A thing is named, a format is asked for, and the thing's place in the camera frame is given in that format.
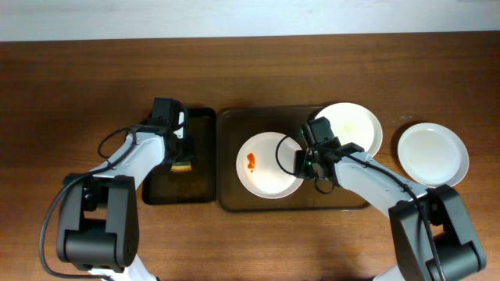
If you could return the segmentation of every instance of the dark brown tray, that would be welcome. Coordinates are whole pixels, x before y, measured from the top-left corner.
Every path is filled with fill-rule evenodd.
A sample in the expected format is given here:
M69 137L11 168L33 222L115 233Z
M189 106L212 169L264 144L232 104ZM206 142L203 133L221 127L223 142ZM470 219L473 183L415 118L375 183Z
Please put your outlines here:
M219 113L216 125L217 142L217 201L229 212L287 211L313 209L360 209L368 202L351 191L335 188L330 194L320 194L312 181L304 183L291 195L281 199L264 199L248 191L238 179L236 157L247 139L263 132L285 133L303 148L300 126L312 117L319 106L229 109ZM329 190L331 183L320 182Z

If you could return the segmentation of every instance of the white plate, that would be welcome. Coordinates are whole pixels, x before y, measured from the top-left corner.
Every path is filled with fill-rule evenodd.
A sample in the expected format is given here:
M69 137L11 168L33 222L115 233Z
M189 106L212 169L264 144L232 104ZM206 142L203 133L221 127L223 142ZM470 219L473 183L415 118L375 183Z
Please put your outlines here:
M459 183L469 169L462 140L450 129L433 123L411 126L401 135L398 157L415 181L429 187Z
M276 147L283 137L282 133L274 132L257 134L248 139L237 153L237 176L248 191L257 196L267 199L282 198L296 191L303 181L283 172L276 162ZM281 165L291 173L297 150L301 150L300 145L288 138L278 151ZM248 167L250 153L255 157L254 169Z
M334 136L342 145L355 143L370 155L375 154L382 145L382 126L377 117L361 105L348 102L327 106L316 118L326 117L330 121Z

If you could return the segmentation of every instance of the wood grain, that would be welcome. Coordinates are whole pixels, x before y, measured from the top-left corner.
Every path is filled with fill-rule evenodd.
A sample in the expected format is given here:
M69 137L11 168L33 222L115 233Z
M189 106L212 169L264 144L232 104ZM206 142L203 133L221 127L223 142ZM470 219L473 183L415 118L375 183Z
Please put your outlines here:
M488 258L470 279L497 279L499 35L2 43L0 280L51 279L38 261L38 237L63 177L100 164L98 142L145 117L154 97L217 111L355 102L379 118L384 142L376 158L398 173L402 128L419 121L450 128L469 149L470 170L456 189ZM395 263L389 223L373 208L235 215L216 203L140 199L138 208L139 255L162 280L362 279ZM53 219L48 260L76 273L55 257L55 228Z

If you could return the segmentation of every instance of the orange food item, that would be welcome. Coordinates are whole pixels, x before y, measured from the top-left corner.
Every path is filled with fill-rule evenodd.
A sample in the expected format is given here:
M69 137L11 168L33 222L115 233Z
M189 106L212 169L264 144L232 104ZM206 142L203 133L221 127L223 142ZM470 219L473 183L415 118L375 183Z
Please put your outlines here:
M247 159L249 161L248 168L250 169L250 173L253 173L253 169L255 169L255 156L253 153L247 155Z

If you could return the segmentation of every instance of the rectangular tray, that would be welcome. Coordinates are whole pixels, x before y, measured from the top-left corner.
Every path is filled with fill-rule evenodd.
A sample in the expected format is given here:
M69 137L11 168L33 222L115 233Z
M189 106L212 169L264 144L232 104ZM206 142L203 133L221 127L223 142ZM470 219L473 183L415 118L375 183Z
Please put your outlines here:
M360 209L368 202L343 188L330 194L314 189L313 181L305 180L291 195L281 199L265 199L248 191L236 173L236 157L247 139L257 133L278 132L295 139L302 148L305 142L300 126L312 118L321 107L270 107L228 109L217 116L217 180L219 205L229 212L287 211L312 209ZM320 188L329 190L330 182L320 182Z
M170 167L158 166L146 176L142 201L148 205L205 203L216 194L216 113L211 108L188 109L184 136L195 140L192 171L174 173Z

